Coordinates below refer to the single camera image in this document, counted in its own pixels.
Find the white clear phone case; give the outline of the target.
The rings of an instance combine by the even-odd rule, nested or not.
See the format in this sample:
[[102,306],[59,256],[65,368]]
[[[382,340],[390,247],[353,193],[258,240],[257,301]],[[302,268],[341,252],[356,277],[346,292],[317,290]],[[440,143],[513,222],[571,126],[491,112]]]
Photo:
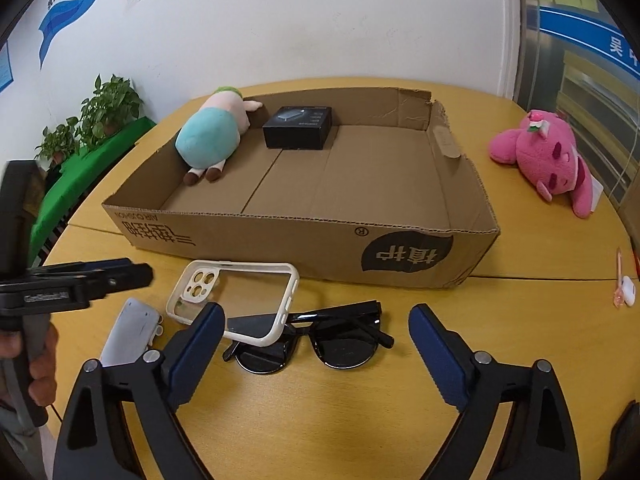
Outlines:
[[289,263],[193,260],[178,278],[166,314],[190,325],[206,304],[219,304],[224,338],[268,347],[284,332],[298,284]]

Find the pink pen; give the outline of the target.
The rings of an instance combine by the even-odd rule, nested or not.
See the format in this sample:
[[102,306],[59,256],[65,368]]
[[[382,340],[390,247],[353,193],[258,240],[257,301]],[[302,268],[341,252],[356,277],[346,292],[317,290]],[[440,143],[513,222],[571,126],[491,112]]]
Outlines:
[[623,255],[620,248],[616,249],[616,289],[613,295],[613,304],[616,309],[619,309],[625,302],[623,292]]

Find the green tablecloth table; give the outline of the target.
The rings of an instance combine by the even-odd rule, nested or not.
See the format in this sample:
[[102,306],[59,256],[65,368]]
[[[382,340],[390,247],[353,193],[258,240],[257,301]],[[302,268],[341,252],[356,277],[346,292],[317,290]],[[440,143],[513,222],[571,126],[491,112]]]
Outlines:
[[113,134],[93,150],[81,148],[62,163],[61,177],[43,197],[39,216],[32,227],[28,263],[33,263],[54,228],[101,180],[122,156],[126,155],[155,126],[149,117],[140,117]]

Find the pink plush toy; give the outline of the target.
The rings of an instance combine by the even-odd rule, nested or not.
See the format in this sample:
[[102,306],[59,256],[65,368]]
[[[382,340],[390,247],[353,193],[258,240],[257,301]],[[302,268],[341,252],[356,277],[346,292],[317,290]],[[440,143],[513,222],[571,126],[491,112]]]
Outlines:
[[597,208],[603,185],[578,153],[572,128],[558,114],[531,110],[518,128],[497,134],[488,153],[498,164],[517,166],[546,202],[568,194],[574,214],[582,219]]

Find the potted plant near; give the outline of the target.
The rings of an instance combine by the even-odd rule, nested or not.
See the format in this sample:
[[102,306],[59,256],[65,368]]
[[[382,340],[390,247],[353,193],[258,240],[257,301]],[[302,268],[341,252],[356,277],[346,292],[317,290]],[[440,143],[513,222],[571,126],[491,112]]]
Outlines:
[[92,96],[81,102],[77,133],[80,143],[93,150],[140,117],[143,101],[130,79],[96,76]]

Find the potted plant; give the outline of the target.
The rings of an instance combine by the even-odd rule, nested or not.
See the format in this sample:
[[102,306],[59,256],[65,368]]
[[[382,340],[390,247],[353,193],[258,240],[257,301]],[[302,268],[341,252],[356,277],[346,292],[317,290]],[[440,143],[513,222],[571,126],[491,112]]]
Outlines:
[[41,142],[36,147],[36,159],[61,165],[66,158],[75,154],[79,150],[78,124],[79,119],[72,116],[54,128],[44,127]]
[[96,76],[92,96],[81,102],[77,133],[80,143],[93,150],[140,117],[143,101],[130,79]]

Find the white earbuds case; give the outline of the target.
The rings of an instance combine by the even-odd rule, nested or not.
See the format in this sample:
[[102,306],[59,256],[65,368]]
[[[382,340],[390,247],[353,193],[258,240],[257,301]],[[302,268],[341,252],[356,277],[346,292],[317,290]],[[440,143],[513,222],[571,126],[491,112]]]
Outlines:
[[636,302],[637,287],[628,275],[624,275],[622,277],[622,281],[620,282],[620,292],[622,293],[624,304],[628,307],[633,307]]

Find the teal pink plush doll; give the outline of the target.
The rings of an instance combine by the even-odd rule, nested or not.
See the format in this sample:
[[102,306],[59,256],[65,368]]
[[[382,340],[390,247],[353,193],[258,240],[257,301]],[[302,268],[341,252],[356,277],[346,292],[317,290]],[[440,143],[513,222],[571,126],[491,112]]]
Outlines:
[[244,100],[239,89],[219,87],[178,132],[175,148],[189,167],[183,177],[186,186],[201,178],[217,181],[227,159],[250,128],[248,114],[262,108],[262,102]]

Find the potted plant far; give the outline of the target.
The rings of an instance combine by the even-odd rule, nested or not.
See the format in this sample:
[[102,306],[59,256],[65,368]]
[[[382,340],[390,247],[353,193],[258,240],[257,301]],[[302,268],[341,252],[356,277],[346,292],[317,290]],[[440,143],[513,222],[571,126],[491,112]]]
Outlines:
[[75,154],[79,150],[78,124],[79,119],[72,116],[54,128],[44,127],[41,142],[36,147],[36,159],[61,165],[66,158]]

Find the cardboard tray box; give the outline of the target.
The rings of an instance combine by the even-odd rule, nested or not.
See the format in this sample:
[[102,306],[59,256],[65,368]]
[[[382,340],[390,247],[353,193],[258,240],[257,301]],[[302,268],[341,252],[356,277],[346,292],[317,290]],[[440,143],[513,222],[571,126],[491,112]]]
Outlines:
[[[285,105],[322,105],[324,148],[268,148]],[[482,180],[426,91],[352,87],[262,96],[214,182],[186,186],[166,144],[103,204],[137,248],[191,260],[287,262],[304,278],[412,288],[462,283],[499,236]]]

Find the black charger box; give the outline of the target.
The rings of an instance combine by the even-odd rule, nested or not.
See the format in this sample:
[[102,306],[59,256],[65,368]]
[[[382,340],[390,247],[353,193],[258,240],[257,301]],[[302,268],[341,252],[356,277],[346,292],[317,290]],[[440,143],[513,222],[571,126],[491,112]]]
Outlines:
[[333,126],[332,108],[284,106],[262,126],[267,148],[320,151]]

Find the black sunglasses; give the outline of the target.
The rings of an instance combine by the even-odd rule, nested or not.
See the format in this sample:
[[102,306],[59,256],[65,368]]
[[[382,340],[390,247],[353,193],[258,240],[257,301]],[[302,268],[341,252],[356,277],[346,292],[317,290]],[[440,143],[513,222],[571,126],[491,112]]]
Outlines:
[[376,300],[307,312],[292,312],[283,332],[273,344],[251,346],[235,341],[224,350],[222,359],[235,361],[255,375],[283,370],[306,337],[317,358],[334,370],[353,370],[366,364],[378,348],[393,348],[394,338],[381,328],[382,307]]

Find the blue wall poster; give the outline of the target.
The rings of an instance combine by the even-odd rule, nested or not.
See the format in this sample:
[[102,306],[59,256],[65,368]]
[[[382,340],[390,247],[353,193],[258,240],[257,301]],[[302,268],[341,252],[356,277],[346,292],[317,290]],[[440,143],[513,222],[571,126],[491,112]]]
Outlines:
[[0,91],[3,91],[6,87],[14,81],[9,46],[5,42],[2,44],[0,50]]

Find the white power bank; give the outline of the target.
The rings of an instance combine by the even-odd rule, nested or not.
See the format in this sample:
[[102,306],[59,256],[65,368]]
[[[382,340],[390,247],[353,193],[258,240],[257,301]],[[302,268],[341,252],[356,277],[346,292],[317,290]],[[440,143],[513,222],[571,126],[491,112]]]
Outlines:
[[148,350],[164,328],[154,308],[129,298],[120,310],[100,355],[103,367],[127,365]]

